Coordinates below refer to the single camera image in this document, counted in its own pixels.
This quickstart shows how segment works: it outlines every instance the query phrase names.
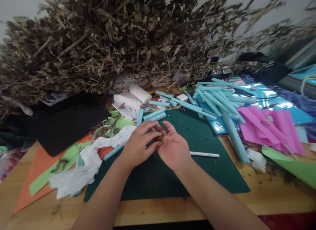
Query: black bag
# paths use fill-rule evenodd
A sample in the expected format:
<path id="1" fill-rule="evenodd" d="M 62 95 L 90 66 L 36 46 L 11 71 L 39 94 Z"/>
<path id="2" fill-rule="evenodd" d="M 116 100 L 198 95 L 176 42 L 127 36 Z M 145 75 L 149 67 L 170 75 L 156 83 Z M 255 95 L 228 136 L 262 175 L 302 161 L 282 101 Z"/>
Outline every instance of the black bag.
<path id="1" fill-rule="evenodd" d="M 277 83 L 284 78 L 292 69 L 287 68 L 284 64 L 270 60 L 263 53 L 243 53 L 237 61 L 257 61 L 259 63 L 266 63 L 266 65 L 256 72 L 255 69 L 243 69 L 241 73 L 245 73 L 253 77 L 257 82 L 261 82 L 266 86 Z"/>

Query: purple yarn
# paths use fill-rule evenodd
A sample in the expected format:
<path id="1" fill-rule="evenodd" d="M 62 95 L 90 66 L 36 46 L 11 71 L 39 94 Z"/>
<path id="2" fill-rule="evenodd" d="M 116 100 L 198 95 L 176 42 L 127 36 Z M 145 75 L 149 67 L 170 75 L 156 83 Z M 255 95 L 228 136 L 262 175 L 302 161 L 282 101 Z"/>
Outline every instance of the purple yarn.
<path id="1" fill-rule="evenodd" d="M 255 83 L 256 81 L 250 75 L 242 74 L 241 78 L 246 84 Z M 302 111 L 309 114 L 316 120 L 316 100 L 310 99 L 306 96 L 298 94 L 297 92 L 290 92 L 288 90 L 278 88 L 278 94 L 291 102 L 296 107 L 300 108 Z M 316 140 L 316 122 L 305 124 L 305 129 L 307 136 Z"/>

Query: wooden table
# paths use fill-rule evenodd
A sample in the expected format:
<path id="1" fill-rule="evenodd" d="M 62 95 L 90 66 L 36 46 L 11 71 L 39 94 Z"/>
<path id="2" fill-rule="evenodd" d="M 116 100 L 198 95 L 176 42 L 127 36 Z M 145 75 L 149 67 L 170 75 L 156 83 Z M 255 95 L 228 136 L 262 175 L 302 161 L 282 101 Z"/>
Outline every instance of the wooden table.
<path id="1" fill-rule="evenodd" d="M 257 215 L 301 213 L 316 210 L 316 191 L 299 182 L 298 187 L 284 181 L 282 171 L 276 176 L 256 174 L 250 164 L 237 161 L 237 155 L 228 138 L 221 139 L 227 152 L 244 177 L 251 192 L 236 194 Z M 12 214 L 18 196 L 31 167 L 39 143 L 26 153 L 10 175 L 0 184 L 0 229 L 69 229 L 81 209 L 84 193 L 76 198 L 67 196 L 56 200 L 56 190 Z M 309 157 L 316 156 L 309 151 Z M 60 204 L 59 211 L 52 211 Z M 162 198 L 122 201 L 116 226 L 177 222 L 205 219 L 192 198 Z"/>

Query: person's right hand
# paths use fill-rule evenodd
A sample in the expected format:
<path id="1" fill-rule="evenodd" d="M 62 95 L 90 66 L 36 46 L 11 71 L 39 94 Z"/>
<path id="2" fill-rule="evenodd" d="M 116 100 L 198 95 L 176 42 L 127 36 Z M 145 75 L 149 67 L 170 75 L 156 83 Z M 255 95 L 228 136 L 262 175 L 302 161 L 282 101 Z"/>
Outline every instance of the person's right hand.
<path id="1" fill-rule="evenodd" d="M 174 172 L 188 167 L 193 161 L 189 145 L 187 141 L 177 133 L 174 126 L 168 122 L 163 121 L 163 124 L 167 127 L 169 133 L 159 124 L 155 127 L 162 133 L 162 144 L 158 147 L 157 151 L 161 159 L 165 164 Z"/>

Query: pink paper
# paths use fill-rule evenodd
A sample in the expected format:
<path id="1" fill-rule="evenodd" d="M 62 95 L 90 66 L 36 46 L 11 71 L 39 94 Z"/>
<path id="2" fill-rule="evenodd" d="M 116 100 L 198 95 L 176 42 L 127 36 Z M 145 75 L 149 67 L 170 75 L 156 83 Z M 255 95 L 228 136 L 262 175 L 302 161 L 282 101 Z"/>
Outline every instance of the pink paper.
<path id="1" fill-rule="evenodd" d="M 238 111 L 246 121 L 245 124 L 240 124 L 246 141 L 289 153 L 283 145 L 285 143 L 293 153 L 305 153 L 288 110 L 260 110 L 256 106 L 249 106 L 241 107 Z"/>

